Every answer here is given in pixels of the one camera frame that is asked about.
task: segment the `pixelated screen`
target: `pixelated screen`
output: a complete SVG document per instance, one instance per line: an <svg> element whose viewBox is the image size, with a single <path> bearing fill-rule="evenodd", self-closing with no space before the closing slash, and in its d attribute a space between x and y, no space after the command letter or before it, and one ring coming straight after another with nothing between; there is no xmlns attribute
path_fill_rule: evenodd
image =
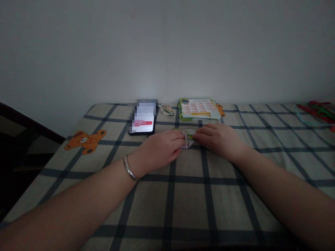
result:
<svg viewBox="0 0 335 251"><path fill-rule="evenodd" d="M136 104L128 104L134 106L128 132L153 131L157 102L157 99L139 99Z"/></svg>

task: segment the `white wall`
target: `white wall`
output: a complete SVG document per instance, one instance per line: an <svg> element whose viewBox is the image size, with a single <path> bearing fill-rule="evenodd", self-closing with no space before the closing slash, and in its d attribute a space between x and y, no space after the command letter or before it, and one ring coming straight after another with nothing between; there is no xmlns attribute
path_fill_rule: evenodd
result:
<svg viewBox="0 0 335 251"><path fill-rule="evenodd" d="M68 136L95 103L334 100L329 1L2 1L0 101Z"/></svg>

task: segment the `plaid tablecloth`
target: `plaid tablecloth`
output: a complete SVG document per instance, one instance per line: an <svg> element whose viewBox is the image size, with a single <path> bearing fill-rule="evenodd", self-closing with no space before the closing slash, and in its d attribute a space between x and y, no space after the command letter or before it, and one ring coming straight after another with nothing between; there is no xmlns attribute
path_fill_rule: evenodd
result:
<svg viewBox="0 0 335 251"><path fill-rule="evenodd" d="M335 136L328 127L305 126L293 112L294 105L227 104L223 110L226 117L221 121L188 123L159 112L156 132L228 124L250 147L335 198ZM126 104L94 105L74 133L90 135L105 130L96 150L87 155L82 154L82 147L65 151L69 136L1 227L138 147L146 136L128 135L130 111ZM302 116L314 121L311 115ZM170 165L142 178L83 250L160 250L213 244L285 246L293 242L239 170L195 143Z"/></svg>

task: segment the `grid pattern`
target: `grid pattern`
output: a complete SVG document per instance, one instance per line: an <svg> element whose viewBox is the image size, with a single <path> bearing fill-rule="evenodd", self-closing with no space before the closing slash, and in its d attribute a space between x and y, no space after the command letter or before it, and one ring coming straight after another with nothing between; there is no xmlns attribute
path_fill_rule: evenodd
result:
<svg viewBox="0 0 335 251"><path fill-rule="evenodd" d="M226 123L252 148L335 198L334 135L308 127L293 105L223 105ZM96 151L64 146L37 176L1 227L69 186L130 153L146 136L127 134L126 104L94 105L77 130L106 130ZM303 114L304 120L314 120ZM156 132L197 129L213 120L183 123L159 112ZM198 143L168 166L141 179L83 250L176 249L221 244L294 246L293 238L249 187L243 174Z"/></svg>

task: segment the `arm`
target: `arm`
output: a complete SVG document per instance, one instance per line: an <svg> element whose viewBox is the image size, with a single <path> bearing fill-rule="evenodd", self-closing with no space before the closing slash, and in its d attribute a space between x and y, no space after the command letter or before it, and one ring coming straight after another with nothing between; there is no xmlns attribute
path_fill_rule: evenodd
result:
<svg viewBox="0 0 335 251"><path fill-rule="evenodd" d="M335 248L335 200L249 148L229 126L208 124L193 136L234 163L278 219L317 250Z"/></svg>
<svg viewBox="0 0 335 251"><path fill-rule="evenodd" d="M140 178L177 158L181 131L150 136L128 156ZM1 250L77 250L123 201L136 182L123 159L26 213L0 232Z"/></svg>

